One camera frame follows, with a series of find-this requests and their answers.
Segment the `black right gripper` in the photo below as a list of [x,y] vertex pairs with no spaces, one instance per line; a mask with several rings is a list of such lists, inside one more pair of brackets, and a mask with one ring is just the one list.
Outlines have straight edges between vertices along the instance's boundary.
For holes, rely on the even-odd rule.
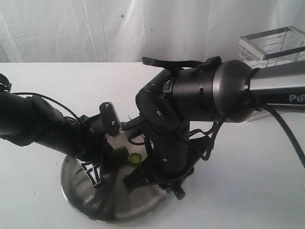
[[178,157],[163,157],[160,163],[146,159],[122,179],[123,184],[128,195],[138,188],[158,185],[173,192],[177,199],[183,199],[186,195],[183,182],[194,173],[194,165],[200,159],[207,161],[211,152],[211,147],[190,147]]

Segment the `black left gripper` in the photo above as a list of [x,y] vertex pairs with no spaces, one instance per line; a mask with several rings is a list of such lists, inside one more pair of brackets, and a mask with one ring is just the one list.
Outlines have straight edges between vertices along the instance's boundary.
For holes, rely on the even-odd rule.
[[73,156],[81,169],[89,178],[93,187],[100,185],[101,164],[103,163],[104,153],[112,149],[106,138],[106,132],[100,114],[88,117],[82,115],[73,126],[77,130],[77,153]]

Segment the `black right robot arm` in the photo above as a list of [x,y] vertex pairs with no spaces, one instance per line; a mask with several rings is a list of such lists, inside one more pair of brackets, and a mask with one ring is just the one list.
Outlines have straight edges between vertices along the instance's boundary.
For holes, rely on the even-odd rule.
[[144,57],[162,70],[136,95],[139,116],[124,126],[144,136],[147,158],[123,183],[129,192],[158,185],[185,197],[182,184],[199,160],[208,160],[224,123],[244,122],[266,110],[279,123],[301,162],[305,154],[280,112],[305,110],[305,63],[252,68],[218,56],[199,61]]

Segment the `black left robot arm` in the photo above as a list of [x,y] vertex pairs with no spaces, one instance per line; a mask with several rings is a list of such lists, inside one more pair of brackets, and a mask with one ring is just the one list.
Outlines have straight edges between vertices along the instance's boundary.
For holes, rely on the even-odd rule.
[[104,184],[103,153],[110,149],[99,114],[64,116],[43,95],[11,93],[11,83],[0,76],[0,137],[18,146],[37,143],[78,159],[94,188]]

